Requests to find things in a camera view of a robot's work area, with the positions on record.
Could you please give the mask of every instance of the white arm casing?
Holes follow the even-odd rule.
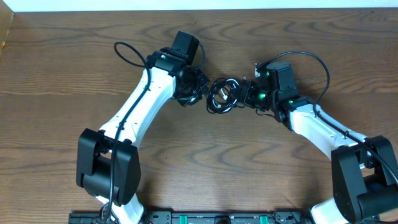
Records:
[[[155,67],[150,71],[152,81],[149,90],[146,91],[144,97],[141,98],[126,120],[126,123],[124,123],[124,129],[121,131],[118,139],[119,141],[130,139],[132,145],[137,148],[155,115],[162,105],[173,96],[175,91],[175,77],[171,77],[168,71]],[[105,130],[105,136],[115,138],[119,122],[142,93],[144,87],[147,85],[147,81],[147,72],[144,70],[137,88],[127,99],[127,102],[125,102],[112,119],[100,128],[101,130]],[[103,203],[108,202],[108,199],[103,197],[97,197],[97,199]],[[126,205],[118,207],[112,204],[112,211],[121,224],[137,224],[144,212],[144,207],[138,202],[137,195],[134,194],[133,198]]]
[[[331,116],[322,111],[317,105],[317,111],[321,111],[321,115],[330,123],[343,131],[349,131],[349,134],[356,139],[364,141],[365,135],[356,133],[344,125],[337,122]],[[329,159],[331,159],[331,151],[340,146],[354,146],[357,143],[336,129],[332,128],[318,116],[315,116],[312,105],[298,107],[295,111],[290,112],[290,123],[292,130],[310,140],[318,147]],[[316,224],[345,224],[347,220],[341,215],[337,208],[335,199],[331,198],[326,202],[322,202],[311,209],[312,217]]]

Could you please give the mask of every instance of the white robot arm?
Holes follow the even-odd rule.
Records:
[[[341,123],[337,122],[332,117],[328,116],[317,105],[317,111],[323,113],[323,117],[338,126],[340,129],[349,131],[350,134],[356,138],[365,140],[366,136],[355,133],[346,128]],[[292,124],[292,131],[300,134],[311,141],[319,150],[321,150],[329,159],[331,159],[331,152],[341,146],[355,146],[358,143],[352,139],[347,138],[324,121],[319,116],[315,116],[312,105],[308,104],[300,106],[290,113],[290,122]],[[334,198],[322,202],[311,208],[311,215],[316,224],[345,224],[348,221],[342,216],[337,208]]]
[[[136,65],[119,54],[117,43],[120,42],[115,43],[116,53]],[[130,45],[122,44],[136,52]],[[144,207],[135,195],[141,178],[138,148],[150,123],[168,99],[174,97],[182,106],[193,105],[206,92],[209,80],[200,66],[189,66],[199,45],[194,36],[178,32],[171,48],[162,48],[144,61],[146,69],[142,78],[122,108],[98,132],[86,129],[81,134],[76,183],[106,204],[103,209],[108,210],[108,217],[100,218],[103,222],[109,219],[110,213],[123,224],[137,224],[141,219]],[[107,152],[113,153],[112,159],[101,156]],[[110,189],[114,195],[111,205],[108,204]]]

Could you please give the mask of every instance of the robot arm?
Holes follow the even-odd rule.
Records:
[[[138,147],[155,115],[171,97],[182,106],[193,105],[207,90],[209,79],[198,66],[189,67],[198,46],[199,41],[192,35],[178,32],[171,48],[162,48],[147,57],[150,83],[145,69],[137,88],[122,108],[99,131],[86,129],[79,138],[76,183],[103,203],[109,201],[112,169],[111,160],[101,154],[118,149],[114,158],[115,197],[111,208],[123,224],[138,223],[144,211],[135,195],[141,178]],[[148,84],[149,89],[138,101]],[[115,141],[124,118],[126,122]]]
[[[314,107],[316,102],[299,95],[290,63],[270,63],[257,77],[258,85],[249,83],[253,88],[246,93],[249,106],[272,110],[278,122],[314,143],[331,160],[333,198],[311,209],[316,224],[357,223],[398,208],[397,180],[392,175],[398,172],[398,165],[386,138],[356,133],[319,105]],[[269,98],[256,100],[264,90]],[[375,172],[364,178],[362,168]]]

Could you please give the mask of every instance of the wood grain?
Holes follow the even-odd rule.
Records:
[[[100,208],[76,186],[77,140],[120,109],[142,73],[114,54],[113,42],[148,55],[178,30],[203,42],[211,80],[252,78],[254,63],[288,50],[319,55],[331,72],[323,109],[398,149],[397,9],[19,13],[0,60],[1,223],[66,223],[71,211]],[[302,92],[317,96],[322,67],[306,56],[285,59]],[[327,157],[247,108],[212,115],[204,101],[170,101],[140,161],[138,196],[148,206],[264,211],[332,196]]]
[[[3,0],[0,0],[0,56],[2,48],[6,44],[6,39],[13,16],[14,13],[11,11],[11,9],[6,5],[6,3],[4,3]]]

